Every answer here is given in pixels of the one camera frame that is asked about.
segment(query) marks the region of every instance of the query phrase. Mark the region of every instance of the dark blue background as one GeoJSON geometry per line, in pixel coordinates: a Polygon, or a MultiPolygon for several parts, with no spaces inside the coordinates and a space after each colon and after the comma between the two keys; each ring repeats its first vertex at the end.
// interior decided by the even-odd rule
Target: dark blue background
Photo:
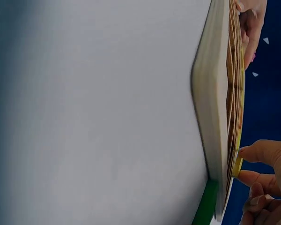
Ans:
{"type": "MultiPolygon", "coordinates": [[[[268,0],[265,24],[256,58],[246,71],[244,123],[241,147],[258,139],[281,141],[281,0],[268,0]],[[263,41],[269,38],[269,45],[263,41]]],[[[242,169],[273,173],[260,163],[243,163],[242,169]]],[[[249,188],[235,180],[223,225],[237,225],[249,188]]]]}

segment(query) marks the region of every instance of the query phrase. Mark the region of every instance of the hand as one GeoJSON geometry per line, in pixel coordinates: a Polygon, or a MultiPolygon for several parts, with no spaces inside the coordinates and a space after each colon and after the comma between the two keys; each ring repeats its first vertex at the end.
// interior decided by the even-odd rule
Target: hand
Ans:
{"type": "Polygon", "coordinates": [[[242,41],[247,45],[244,53],[244,67],[248,68],[256,52],[261,29],[266,14],[267,0],[236,0],[236,6],[241,13],[239,16],[242,41]]]}
{"type": "Polygon", "coordinates": [[[275,171],[275,175],[240,171],[238,179],[251,187],[240,224],[281,225],[281,200],[270,196],[281,196],[281,142],[259,140],[242,148],[239,156],[251,163],[268,164],[275,171]]]}

